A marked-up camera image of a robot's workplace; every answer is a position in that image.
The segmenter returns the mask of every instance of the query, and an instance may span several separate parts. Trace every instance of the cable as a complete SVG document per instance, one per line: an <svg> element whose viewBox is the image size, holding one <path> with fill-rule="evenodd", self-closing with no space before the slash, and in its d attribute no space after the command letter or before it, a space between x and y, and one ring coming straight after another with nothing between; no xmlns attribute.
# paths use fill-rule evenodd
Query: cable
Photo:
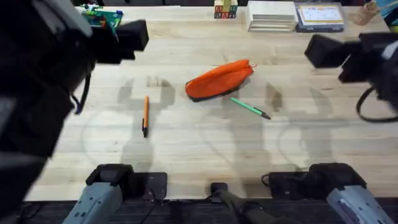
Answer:
<svg viewBox="0 0 398 224"><path fill-rule="evenodd" d="M150 208L150 210L146 213L146 215L144 216L144 218L139 222L139 224L143 224L145 222L145 220L147 220L148 216L153 212L153 210L156 208L157 203L156 203L156 195L155 192L152 190L151 187L149 187L148 185L146 186L150 193L152 194L152 196L154 197L154 206L152 206L152 208Z"/></svg>
<svg viewBox="0 0 398 224"><path fill-rule="evenodd" d="M27 204L23 205L21 208L21 211L19 212L19 216L17 217L16 224L23 224L27 220L34 218L43 207L43 205L41 203L36 204L36 205L37 205L36 209L33 210L33 212L31 212L30 215L27 215L27 208L34 206L34 204L27 203Z"/></svg>
<svg viewBox="0 0 398 224"><path fill-rule="evenodd" d="M269 175L268 174L264 174L264 175L262 175L261 176L261 182L262 182L262 184L264 184L264 186L266 186L266 187L268 187L269 188L269 184L264 180L266 177L268 177Z"/></svg>
<svg viewBox="0 0 398 224"><path fill-rule="evenodd" d="M152 208L150 208L150 210L147 212L145 217L141 220L141 222L139 222L139 224L143 224L145 220L147 220L148 216L152 213L152 211L155 209L156 206L157 204L155 203L154 206L152 206Z"/></svg>
<svg viewBox="0 0 398 224"><path fill-rule="evenodd" d="M85 103L86 103L87 95L88 95L88 90L90 89L90 81L91 81L91 73L88 72L87 76L86 76L86 80L85 80L85 87L83 89L83 93L81 94L80 102L75 97L75 95L72 95L72 99L76 103L75 114L80 114L83 111L83 108L85 107Z"/></svg>
<svg viewBox="0 0 398 224"><path fill-rule="evenodd" d="M365 101L365 99L366 99L366 98L371 94L371 92L373 92L373 91L374 91L374 88L373 88L373 87L368 88L368 89L362 94L362 96L359 97L359 100L358 100L358 102L357 102L357 104L356 104L356 113L358 114L358 116L359 116L362 120L367 121L367 122L370 122L370 123L393 123L393 122L397 122L397 121L398 121L398 116L393 117L393 118L367 118L367 117L365 117L365 116L363 116L363 115L361 114L361 107L362 107L363 102Z"/></svg>

